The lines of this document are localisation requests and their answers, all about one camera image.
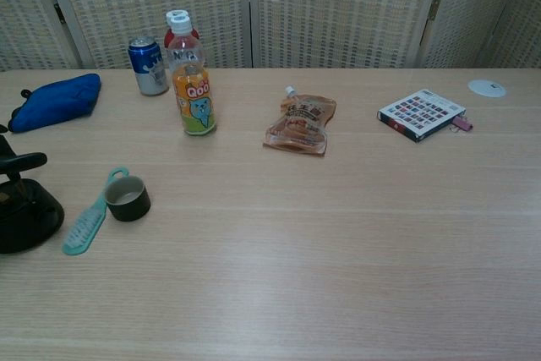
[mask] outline teal brush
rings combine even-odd
[[[106,187],[115,180],[115,175],[119,172],[121,172],[124,177],[129,175],[127,168],[118,167],[113,169],[109,173],[109,178],[105,185]],[[106,213],[107,204],[105,203],[105,197],[103,196],[102,190],[97,201],[94,202],[91,207],[85,209],[71,227],[68,236],[64,239],[62,251],[67,255],[83,254],[90,247],[92,240],[98,233],[101,224],[105,220]]]

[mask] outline red bottle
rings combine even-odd
[[[163,39],[163,45],[164,45],[165,48],[169,47],[169,43],[171,42],[171,40],[175,36],[171,31],[171,18],[172,18],[172,16],[187,16],[188,17],[188,12],[186,10],[170,10],[170,11],[168,11],[166,13],[166,22],[167,22],[167,25],[169,26],[169,28],[167,29],[166,36]],[[196,29],[192,29],[192,36],[199,39],[199,33],[197,32]]]

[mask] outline white disc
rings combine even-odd
[[[502,97],[505,96],[507,90],[497,82],[493,80],[477,79],[470,80],[467,84],[470,90],[481,96],[487,97]]]

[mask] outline pink clip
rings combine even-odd
[[[455,116],[451,123],[456,125],[460,130],[470,131],[471,129],[473,129],[473,124],[467,122],[464,118],[461,118],[459,116]]]

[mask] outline orange juice bottle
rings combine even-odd
[[[171,30],[175,36],[167,48],[167,59],[184,131],[190,135],[208,134],[216,127],[216,120],[203,47],[192,35],[188,15],[173,16]]]

